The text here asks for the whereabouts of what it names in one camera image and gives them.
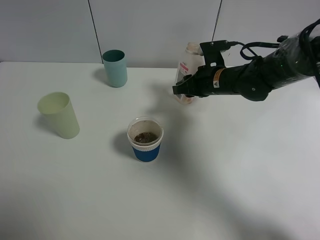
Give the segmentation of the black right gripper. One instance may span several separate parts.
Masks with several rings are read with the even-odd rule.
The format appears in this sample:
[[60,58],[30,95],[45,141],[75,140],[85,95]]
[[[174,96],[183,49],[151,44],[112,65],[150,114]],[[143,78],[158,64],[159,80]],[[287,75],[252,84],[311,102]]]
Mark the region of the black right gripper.
[[221,51],[221,47],[200,47],[199,53],[203,55],[204,64],[199,66],[193,75],[185,75],[177,82],[172,87],[173,94],[202,98],[221,92],[222,84],[219,82],[218,72],[221,73],[226,68]]

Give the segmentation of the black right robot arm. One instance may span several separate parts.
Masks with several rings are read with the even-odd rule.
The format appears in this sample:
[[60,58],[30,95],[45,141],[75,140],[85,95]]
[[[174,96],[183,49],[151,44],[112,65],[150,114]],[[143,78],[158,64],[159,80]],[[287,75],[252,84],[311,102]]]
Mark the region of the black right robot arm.
[[314,35],[320,22],[287,37],[276,50],[265,57],[234,67],[204,67],[192,77],[193,96],[241,95],[264,101],[273,90],[314,77],[320,81],[320,37]]

